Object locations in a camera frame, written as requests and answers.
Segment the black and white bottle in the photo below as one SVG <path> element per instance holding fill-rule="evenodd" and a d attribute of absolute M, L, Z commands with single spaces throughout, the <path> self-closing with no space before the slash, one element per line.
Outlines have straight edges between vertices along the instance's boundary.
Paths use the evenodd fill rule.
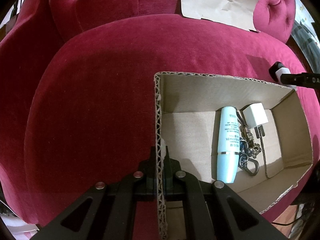
<path fill-rule="evenodd" d="M 280 80 L 282 74 L 291 74 L 289 68 L 286 68 L 281 62 L 275 62 L 268 70 L 270 77 L 280 85 L 289 87 L 297 91 L 297 86 L 295 85 L 285 85 Z"/>

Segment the small white charger plug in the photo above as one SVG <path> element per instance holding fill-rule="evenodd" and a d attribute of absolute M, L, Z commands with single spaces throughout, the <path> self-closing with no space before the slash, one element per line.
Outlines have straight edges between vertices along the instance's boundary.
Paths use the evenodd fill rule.
<path fill-rule="evenodd" d="M 257 138 L 260 138 L 259 128 L 263 126 L 263 124 L 268 123 L 268 118 L 266 115 L 266 111 L 261 102 L 253 103 L 247 106 L 243 111 L 243 116 L 246 122 L 246 125 L 249 129 L 254 129 Z"/>

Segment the metal keychain bundle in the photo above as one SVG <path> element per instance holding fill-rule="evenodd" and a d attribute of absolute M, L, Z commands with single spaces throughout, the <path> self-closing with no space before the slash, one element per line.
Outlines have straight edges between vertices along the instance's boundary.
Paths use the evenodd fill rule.
<path fill-rule="evenodd" d="M 259 144 L 255 143 L 252 132 L 237 109 L 236 116 L 240 123 L 240 153 L 238 167 L 245 171 L 249 176 L 253 177 L 259 172 L 260 165 L 257 161 L 257 156 L 261 152 L 261 147 Z M 254 165 L 253 172 L 248 168 L 248 163 Z"/>

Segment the brown cardboard box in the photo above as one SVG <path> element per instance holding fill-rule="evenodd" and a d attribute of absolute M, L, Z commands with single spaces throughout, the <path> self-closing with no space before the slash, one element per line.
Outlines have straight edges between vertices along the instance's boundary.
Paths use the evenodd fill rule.
<path fill-rule="evenodd" d="M 238 171 L 231 188 L 259 213 L 272 209 L 295 188 L 319 151 L 319 103 L 308 88 L 292 89 L 265 81 L 195 73 L 158 73 L 156 84 L 157 148 L 197 178 L 212 182 L 217 174 L 217 137 L 221 109 L 236 107 L 243 115 L 263 106 L 264 152 L 260 170 L 250 177 Z"/>

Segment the light blue cosmetic bottle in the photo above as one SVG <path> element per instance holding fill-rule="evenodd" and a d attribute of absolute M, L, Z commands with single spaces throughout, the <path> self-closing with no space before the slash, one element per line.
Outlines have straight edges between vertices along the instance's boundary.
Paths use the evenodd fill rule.
<path fill-rule="evenodd" d="M 221 109 L 217 143 L 217 180 L 226 184 L 235 181 L 240 153 L 240 132 L 236 109 L 226 106 Z"/>

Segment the red velvet tufted sofa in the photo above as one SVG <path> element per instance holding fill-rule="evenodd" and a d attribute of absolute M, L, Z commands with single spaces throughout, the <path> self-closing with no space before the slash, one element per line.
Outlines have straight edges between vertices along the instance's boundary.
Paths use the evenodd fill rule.
<path fill-rule="evenodd" d="M 259 0 L 256 31 L 182 15 L 181 0 L 24 0 L 1 41 L 1 186 L 28 224 L 44 228 L 97 183 L 139 170 L 156 148 L 155 198 L 137 204 L 134 239 L 165 239 L 157 148 L 158 73 L 275 83 L 277 61 L 303 65 L 286 45 L 295 0 Z M 319 136 L 312 140 L 319 151 Z M 278 217 L 306 184 L 265 213 Z"/>

